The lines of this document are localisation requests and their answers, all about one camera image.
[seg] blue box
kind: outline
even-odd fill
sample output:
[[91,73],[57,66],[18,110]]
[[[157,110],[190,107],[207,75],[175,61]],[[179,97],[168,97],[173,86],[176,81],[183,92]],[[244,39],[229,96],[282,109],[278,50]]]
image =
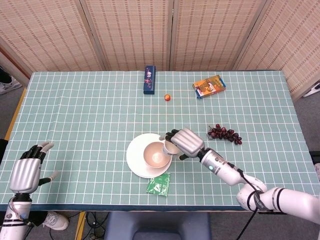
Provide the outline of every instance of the blue box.
[[156,66],[148,65],[144,69],[143,94],[155,94]]

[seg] green snack bag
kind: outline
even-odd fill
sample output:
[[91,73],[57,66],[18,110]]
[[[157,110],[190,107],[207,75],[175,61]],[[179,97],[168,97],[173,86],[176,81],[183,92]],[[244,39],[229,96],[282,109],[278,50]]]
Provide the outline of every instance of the green snack bag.
[[150,178],[148,187],[146,188],[147,193],[157,194],[162,196],[168,195],[170,182],[170,173],[164,173],[160,176]]

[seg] floor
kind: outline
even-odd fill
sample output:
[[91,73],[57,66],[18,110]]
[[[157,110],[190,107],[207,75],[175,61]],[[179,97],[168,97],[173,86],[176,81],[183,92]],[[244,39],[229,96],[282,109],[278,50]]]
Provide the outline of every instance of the floor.
[[[4,138],[16,106],[19,102],[23,88],[0,95],[0,138]],[[295,110],[304,134],[306,144],[310,151],[320,151],[320,93],[307,98],[299,99],[295,104]],[[75,212],[64,212],[67,217]],[[102,220],[106,213],[97,213]],[[235,240],[246,224],[251,213],[249,212],[215,212],[211,213],[211,231],[213,240]],[[64,231],[51,231],[54,240],[72,240],[76,236],[78,216],[70,219],[69,227]],[[90,227],[84,224],[84,237]],[[241,239],[244,240],[315,240],[318,238],[320,226],[289,215],[260,215],[257,214]],[[49,228],[35,227],[27,239],[50,240]]]

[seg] person's shoe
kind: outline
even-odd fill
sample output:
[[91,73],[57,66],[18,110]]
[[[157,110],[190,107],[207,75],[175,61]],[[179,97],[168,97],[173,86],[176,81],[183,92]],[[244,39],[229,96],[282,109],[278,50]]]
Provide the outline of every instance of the person's shoe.
[[69,220],[55,211],[48,211],[43,225],[53,230],[65,230],[69,226]]
[[11,82],[10,83],[3,83],[0,81],[0,95],[6,94],[12,90],[21,88],[22,85],[15,80],[13,77],[11,77]]

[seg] person's leg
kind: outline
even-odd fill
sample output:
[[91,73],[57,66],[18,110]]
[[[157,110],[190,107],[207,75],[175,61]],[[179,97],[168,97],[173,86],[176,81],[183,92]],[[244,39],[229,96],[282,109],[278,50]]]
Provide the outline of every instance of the person's leg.
[[6,94],[20,87],[22,87],[22,85],[5,72],[0,66],[0,95]]
[[69,226],[69,220],[55,211],[31,211],[29,221],[39,226],[44,224],[53,230],[65,230]]

